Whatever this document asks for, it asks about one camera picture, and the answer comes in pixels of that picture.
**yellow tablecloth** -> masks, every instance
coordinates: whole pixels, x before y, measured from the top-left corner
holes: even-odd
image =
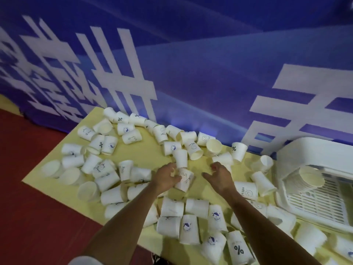
[[[78,125],[72,130],[24,179],[23,182],[38,189],[46,195],[55,200],[67,205],[76,210],[84,216],[104,225],[107,221],[104,219],[104,206],[100,203],[85,203],[77,199],[77,188],[75,186],[65,186],[60,184],[56,179],[43,178],[40,176],[40,167],[50,160],[61,160],[60,153],[63,143],[77,143],[88,145],[89,142],[77,136],[77,129],[80,126],[87,125],[92,127],[94,124],[102,120],[102,108],[94,108],[89,115],[87,115]],[[112,156],[100,155],[101,158],[110,158],[116,164],[123,160],[133,160],[138,167],[149,168],[156,170],[160,166],[172,161],[171,156],[164,156],[162,147],[157,144],[156,140],[148,131],[142,127],[137,127],[142,134],[143,140],[134,144],[125,145],[119,136],[119,141],[115,152]],[[251,153],[246,153],[242,164],[235,164],[232,166],[233,179],[237,181],[250,181],[251,170],[249,164],[259,157]],[[232,211],[226,202],[218,194],[216,194],[208,182],[201,176],[201,172],[211,172],[209,167],[211,163],[210,158],[203,156],[196,161],[188,161],[188,169],[194,172],[195,180],[193,181],[189,191],[183,193],[177,189],[171,189],[168,196],[172,199],[182,199],[186,201],[186,197],[194,197],[198,199],[209,200],[211,204],[221,205],[226,222],[230,223]],[[274,196],[270,195],[265,198],[260,198],[260,202],[266,204],[275,204]],[[161,208],[162,199],[156,201],[158,209]],[[199,218],[199,229],[201,238],[207,233],[207,220]],[[174,264],[207,264],[207,260],[199,254],[197,246],[182,245],[178,240],[163,237],[156,232],[156,225],[147,227],[142,230],[138,244],[151,252],[154,252]],[[329,253],[327,249],[320,249],[319,254],[324,256],[331,255],[340,264],[349,264],[348,261],[343,260],[332,252]],[[220,264],[231,264],[227,246],[223,252]]]

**red floor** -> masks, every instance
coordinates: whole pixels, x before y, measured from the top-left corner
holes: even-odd
[[[65,137],[0,109],[2,264],[67,264],[101,225],[21,180]],[[149,264],[137,247],[130,264]]]

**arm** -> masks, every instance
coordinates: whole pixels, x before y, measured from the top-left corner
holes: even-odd
[[[261,265],[320,265],[305,249],[265,218],[234,186],[229,171],[219,162],[211,164],[213,175],[203,177],[232,208]]]
[[[181,176],[171,176],[174,169],[172,163],[159,168],[148,186],[105,224],[82,255],[94,257],[104,265],[129,264],[152,203],[181,180]]]

